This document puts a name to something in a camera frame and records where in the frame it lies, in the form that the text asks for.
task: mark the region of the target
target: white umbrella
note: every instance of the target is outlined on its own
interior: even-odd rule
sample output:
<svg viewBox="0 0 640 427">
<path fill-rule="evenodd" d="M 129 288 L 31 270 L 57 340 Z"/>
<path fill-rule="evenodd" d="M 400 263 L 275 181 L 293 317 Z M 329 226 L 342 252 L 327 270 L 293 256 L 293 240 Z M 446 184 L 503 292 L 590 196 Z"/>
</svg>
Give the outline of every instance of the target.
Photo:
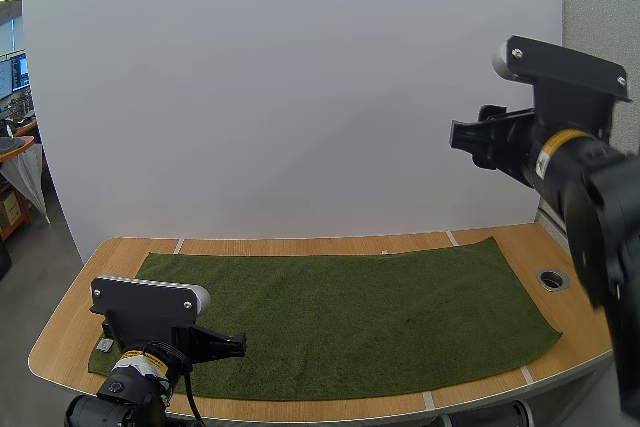
<svg viewBox="0 0 640 427">
<path fill-rule="evenodd" d="M 0 167 L 0 174 L 51 223 L 42 194 L 42 144 L 33 144 L 23 153 L 5 160 Z"/>
</svg>

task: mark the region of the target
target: white backdrop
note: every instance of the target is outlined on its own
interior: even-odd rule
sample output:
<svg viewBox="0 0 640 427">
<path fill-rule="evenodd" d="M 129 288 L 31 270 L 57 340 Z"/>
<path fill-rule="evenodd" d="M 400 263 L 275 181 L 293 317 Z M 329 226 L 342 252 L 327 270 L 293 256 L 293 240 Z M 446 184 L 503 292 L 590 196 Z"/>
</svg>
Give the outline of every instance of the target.
<svg viewBox="0 0 640 427">
<path fill-rule="evenodd" d="M 531 221 L 448 146 L 524 108 L 491 55 L 560 43 L 560 0 L 24 0 L 47 159 L 78 250 L 113 236 L 308 237 Z"/>
</svg>

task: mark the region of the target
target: white tape marking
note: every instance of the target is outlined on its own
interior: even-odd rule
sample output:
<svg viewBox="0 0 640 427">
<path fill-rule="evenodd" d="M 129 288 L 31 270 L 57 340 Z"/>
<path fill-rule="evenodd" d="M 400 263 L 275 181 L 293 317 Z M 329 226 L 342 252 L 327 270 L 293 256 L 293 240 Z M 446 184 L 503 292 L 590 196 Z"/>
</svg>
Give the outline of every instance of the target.
<svg viewBox="0 0 640 427">
<path fill-rule="evenodd" d="M 430 391 L 427 391 L 422 394 L 424 397 L 424 405 L 426 406 L 425 410 L 436 410 L 436 406 L 433 405 L 433 396 Z"/>
<path fill-rule="evenodd" d="M 174 254 L 179 254 L 180 253 L 180 249 L 182 248 L 182 244 L 184 244 L 184 239 L 178 240 L 178 245 L 176 245 L 176 248 L 173 249 L 173 253 Z"/>
<path fill-rule="evenodd" d="M 533 384 L 533 377 L 531 377 L 531 372 L 529 372 L 529 368 L 526 365 L 520 367 L 520 372 L 522 372 L 524 380 L 527 381 L 527 385 Z"/>
<path fill-rule="evenodd" d="M 455 246 L 455 247 L 457 247 L 457 246 L 459 245 L 459 244 L 458 244 L 458 241 L 457 241 L 457 240 L 456 240 L 456 238 L 453 236 L 453 234 L 451 233 L 451 231 L 450 231 L 450 230 L 447 230 L 447 237 L 449 237 L 449 240 L 451 241 L 451 245 L 453 245 L 453 246 Z"/>
</svg>

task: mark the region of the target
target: gray floor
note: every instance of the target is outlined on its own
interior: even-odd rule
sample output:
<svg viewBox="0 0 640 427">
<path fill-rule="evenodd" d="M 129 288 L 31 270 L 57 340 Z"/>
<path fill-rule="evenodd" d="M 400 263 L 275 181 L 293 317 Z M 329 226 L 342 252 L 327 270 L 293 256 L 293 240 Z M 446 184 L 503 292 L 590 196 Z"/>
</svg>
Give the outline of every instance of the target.
<svg viewBox="0 0 640 427">
<path fill-rule="evenodd" d="M 33 225 L 19 229 L 6 243 L 13 267 L 0 281 L 2 427 L 61 426 L 73 398 L 73 394 L 33 376 L 27 367 L 31 347 L 82 268 L 51 182 L 43 182 L 51 225 L 34 212 Z M 613 370 L 604 375 L 563 427 L 590 425 L 640 425 L 620 416 Z"/>
</svg>

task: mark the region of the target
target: green mat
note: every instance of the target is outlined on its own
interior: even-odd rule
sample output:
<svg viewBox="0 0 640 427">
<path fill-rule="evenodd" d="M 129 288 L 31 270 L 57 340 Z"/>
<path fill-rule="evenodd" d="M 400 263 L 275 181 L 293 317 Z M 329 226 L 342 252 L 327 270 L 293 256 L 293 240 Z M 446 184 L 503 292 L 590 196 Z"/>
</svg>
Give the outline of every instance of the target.
<svg viewBox="0 0 640 427">
<path fill-rule="evenodd" d="M 149 254 L 138 278 L 202 285 L 212 307 L 198 324 L 246 332 L 246 357 L 195 366 L 200 396 L 324 400 L 422 392 L 516 369 L 561 335 L 494 239 L 390 255 Z M 116 350 L 94 350 L 89 371 L 108 374 Z"/>
</svg>

